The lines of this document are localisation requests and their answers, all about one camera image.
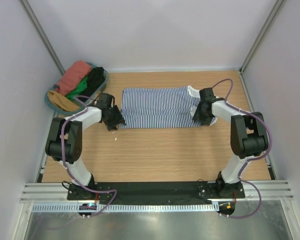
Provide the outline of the blue white striped tank top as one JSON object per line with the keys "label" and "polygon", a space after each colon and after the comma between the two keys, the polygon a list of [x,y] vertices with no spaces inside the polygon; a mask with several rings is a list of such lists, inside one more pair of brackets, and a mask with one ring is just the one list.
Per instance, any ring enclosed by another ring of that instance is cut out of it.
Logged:
{"label": "blue white striped tank top", "polygon": [[202,127],[193,117],[200,103],[199,90],[190,85],[173,88],[125,88],[121,115],[125,129]]}

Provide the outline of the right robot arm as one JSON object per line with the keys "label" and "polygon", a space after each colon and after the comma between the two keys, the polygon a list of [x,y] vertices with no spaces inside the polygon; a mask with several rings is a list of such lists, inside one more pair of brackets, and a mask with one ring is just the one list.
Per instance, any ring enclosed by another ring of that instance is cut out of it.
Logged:
{"label": "right robot arm", "polygon": [[232,184],[241,181],[241,174],[260,154],[270,149],[269,129],[260,112],[247,112],[222,97],[214,95],[211,87],[197,90],[188,88],[190,96],[199,99],[193,108],[192,119],[202,126],[209,126],[216,118],[230,124],[230,147],[232,157],[220,172],[222,181],[215,185],[215,192],[221,198],[227,198],[234,191]]}

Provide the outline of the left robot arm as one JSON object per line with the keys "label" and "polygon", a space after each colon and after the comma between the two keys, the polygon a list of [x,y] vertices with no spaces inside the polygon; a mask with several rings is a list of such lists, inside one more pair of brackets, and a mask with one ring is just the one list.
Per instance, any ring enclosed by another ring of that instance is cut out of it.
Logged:
{"label": "left robot arm", "polygon": [[93,174],[87,170],[82,159],[84,130],[103,123],[108,131],[115,131],[118,125],[125,125],[126,122],[113,95],[100,93],[95,99],[89,98],[90,104],[81,101],[82,98],[88,99],[83,95],[74,97],[83,106],[81,111],[64,118],[53,118],[45,153],[65,168],[72,183],[79,186],[79,195],[91,200],[96,194],[96,187]]}

